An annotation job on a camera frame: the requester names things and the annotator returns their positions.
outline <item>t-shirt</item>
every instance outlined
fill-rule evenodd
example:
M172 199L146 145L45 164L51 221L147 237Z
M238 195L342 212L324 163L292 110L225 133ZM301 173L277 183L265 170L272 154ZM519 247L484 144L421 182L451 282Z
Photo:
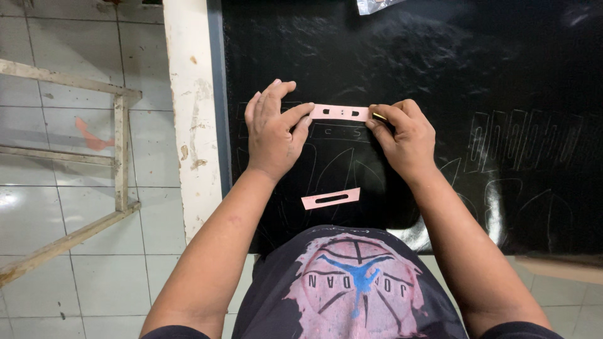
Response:
M143 339L207 338L165 326ZM253 269L232 338L467 338L452 302L400 239L378 229L317 226ZM482 338L559 339L539 325L512 322Z

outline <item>hand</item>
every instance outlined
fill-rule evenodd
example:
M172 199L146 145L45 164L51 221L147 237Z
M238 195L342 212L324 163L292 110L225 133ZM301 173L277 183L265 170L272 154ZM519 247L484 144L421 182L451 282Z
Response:
M300 156L308 137L309 116L314 103L295 106L280 113L280 100L295 89L295 82L276 79L261 94L256 93L245 109L249 130L248 170L266 174L276 184Z
M382 122L369 119L367 127L383 147L390 165L409 185L433 173L435 130L414 100L404 100L389 105L371 105L369 112L387 118L396 128L391 131Z

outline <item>small hole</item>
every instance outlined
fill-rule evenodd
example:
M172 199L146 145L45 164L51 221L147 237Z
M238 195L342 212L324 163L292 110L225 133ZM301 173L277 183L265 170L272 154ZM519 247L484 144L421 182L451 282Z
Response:
M328 203L330 201L346 199L347 197L348 197L347 194L341 194L341 195L336 195L334 197L316 199L315 203L317 203L317 204Z

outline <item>blue jumpman logo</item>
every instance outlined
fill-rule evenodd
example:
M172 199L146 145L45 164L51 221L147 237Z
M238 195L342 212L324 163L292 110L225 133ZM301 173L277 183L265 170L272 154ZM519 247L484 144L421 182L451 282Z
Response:
M393 258L390 256L381 256L379 258L369 261L368 263L366 263L362 266L352 266L352 265L342 264L340 262L329 259L324 255L319 256L317 258L317 260L318 259L324 259L331 265L339 267L342 270L348 271L350 273L350 275L352 275L352 278L354 278L354 286L356 287L356 302L354 303L354 311L352 311L352 319L355 319L355 318L357 318L358 315L360 315L360 311L358 310L358 301L360 300L360 294L367 293L371 290L370 284L373 282L373 280L375 279L377 274L380 272L380 269L377 268L375 270L375 272L373 274L371 274L370 277L366 277L368 269L371 268L371 266L373 266L373 264L375 264L377 262L381 262L381 261L385 261L387 259L393 259Z

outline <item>plastic bag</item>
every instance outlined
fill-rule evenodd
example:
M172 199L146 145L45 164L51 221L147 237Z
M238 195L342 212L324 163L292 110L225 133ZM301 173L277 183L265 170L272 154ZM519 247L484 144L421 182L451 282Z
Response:
M356 3L360 15L367 15L402 1L404 0L356 0Z

